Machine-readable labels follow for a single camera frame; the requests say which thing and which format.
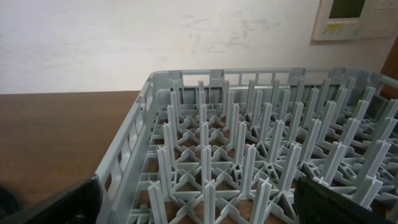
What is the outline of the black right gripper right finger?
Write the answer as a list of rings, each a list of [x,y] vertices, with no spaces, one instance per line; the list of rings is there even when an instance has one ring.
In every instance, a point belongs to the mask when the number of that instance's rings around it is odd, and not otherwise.
[[[392,224],[308,177],[298,179],[294,205],[301,224]]]

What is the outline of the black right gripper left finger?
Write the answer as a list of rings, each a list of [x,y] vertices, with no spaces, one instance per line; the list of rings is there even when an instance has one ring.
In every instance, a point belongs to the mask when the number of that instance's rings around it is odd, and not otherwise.
[[[96,223],[103,204],[98,175],[79,181],[39,202],[1,219],[1,224]]]

